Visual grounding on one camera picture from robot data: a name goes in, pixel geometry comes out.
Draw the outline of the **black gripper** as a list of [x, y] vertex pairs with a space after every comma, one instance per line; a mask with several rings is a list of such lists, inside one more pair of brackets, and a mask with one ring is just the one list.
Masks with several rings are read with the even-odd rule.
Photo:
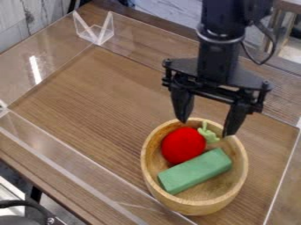
[[222, 136], [234, 135], [248, 114], [261, 113], [272, 84], [248, 71], [238, 61], [241, 38], [202, 40], [196, 58], [167, 58], [162, 61], [162, 85], [170, 91], [177, 119], [186, 123], [194, 97], [230, 104]]

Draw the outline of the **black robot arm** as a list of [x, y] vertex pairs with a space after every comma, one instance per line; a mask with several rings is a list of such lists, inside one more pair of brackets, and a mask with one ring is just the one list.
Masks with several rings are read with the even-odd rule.
[[230, 105], [224, 136], [237, 133], [245, 118], [264, 110], [273, 85], [244, 69], [238, 55], [246, 49], [246, 28], [270, 31], [261, 20], [270, 14], [273, 0], [202, 0], [197, 28], [200, 54], [196, 58], [165, 59], [162, 85], [169, 88], [176, 117], [189, 120], [194, 98], [201, 96]]

